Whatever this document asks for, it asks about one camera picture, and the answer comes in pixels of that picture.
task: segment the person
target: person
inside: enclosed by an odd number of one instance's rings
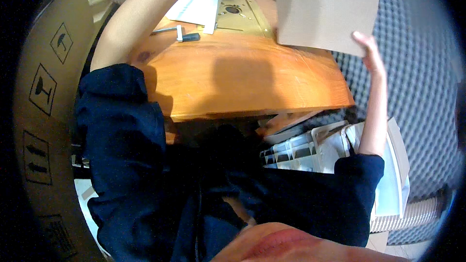
[[[102,247],[116,261],[404,261],[364,248],[387,132],[374,37],[353,34],[371,73],[359,154],[338,160],[335,174],[268,169],[228,125],[201,148],[166,146],[160,107],[130,54],[176,1],[126,0],[80,83],[76,119]]]

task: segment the wooden table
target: wooden table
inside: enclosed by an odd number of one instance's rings
[[[274,0],[255,0],[272,27]],[[157,29],[181,24],[164,18]],[[296,121],[325,109],[354,105],[329,51],[293,49],[275,39],[216,30],[198,42],[178,43],[176,32],[151,36],[132,55],[144,72],[149,101],[174,122],[280,114]]]

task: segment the sleeve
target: sleeve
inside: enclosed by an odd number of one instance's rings
[[[164,119],[158,104],[147,101],[142,71],[127,64],[95,70],[79,92],[76,120],[99,195],[88,202],[97,240],[116,260],[166,259],[178,221],[176,214],[164,218],[160,207],[179,205],[158,195]]]
[[[383,177],[385,162],[377,155],[352,155],[335,162],[335,175],[344,177],[345,191],[356,198],[367,217],[375,200],[375,190]]]

